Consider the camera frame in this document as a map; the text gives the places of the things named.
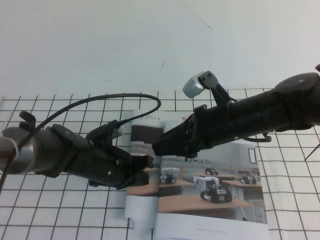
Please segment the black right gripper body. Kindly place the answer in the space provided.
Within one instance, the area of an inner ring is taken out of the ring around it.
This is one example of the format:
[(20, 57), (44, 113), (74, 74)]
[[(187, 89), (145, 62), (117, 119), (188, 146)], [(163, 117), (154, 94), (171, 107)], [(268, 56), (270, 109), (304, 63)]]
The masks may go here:
[(199, 151), (221, 145), (232, 125), (230, 105), (208, 108), (203, 104), (186, 120), (184, 156), (195, 157)]

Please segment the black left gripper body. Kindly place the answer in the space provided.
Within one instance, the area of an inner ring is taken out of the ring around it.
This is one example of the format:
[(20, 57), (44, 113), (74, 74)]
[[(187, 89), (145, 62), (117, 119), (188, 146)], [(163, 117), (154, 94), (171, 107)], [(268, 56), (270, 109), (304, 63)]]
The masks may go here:
[(131, 155), (115, 146), (92, 146), (72, 160), (72, 174), (100, 185), (124, 189), (132, 183)]

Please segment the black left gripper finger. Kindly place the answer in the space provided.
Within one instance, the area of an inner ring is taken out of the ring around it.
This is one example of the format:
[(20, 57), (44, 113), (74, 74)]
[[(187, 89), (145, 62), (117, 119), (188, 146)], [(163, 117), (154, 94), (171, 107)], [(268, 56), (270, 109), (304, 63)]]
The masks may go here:
[(154, 158), (150, 155), (132, 155), (131, 163), (136, 172), (154, 168)]
[(136, 174), (130, 176), (126, 179), (119, 187), (120, 190), (127, 187), (140, 187), (149, 184), (149, 175), (143, 170), (137, 172)]

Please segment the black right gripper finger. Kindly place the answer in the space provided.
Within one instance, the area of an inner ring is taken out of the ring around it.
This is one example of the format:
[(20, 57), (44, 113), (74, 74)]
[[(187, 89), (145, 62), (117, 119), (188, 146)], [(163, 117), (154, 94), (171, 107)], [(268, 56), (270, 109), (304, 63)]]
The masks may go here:
[(198, 153), (197, 145), (192, 141), (161, 139), (152, 144), (157, 156), (194, 157)]
[(169, 120), (164, 124), (164, 134), (160, 141), (165, 144), (184, 143), (193, 137), (194, 119), (188, 117), (184, 121)]

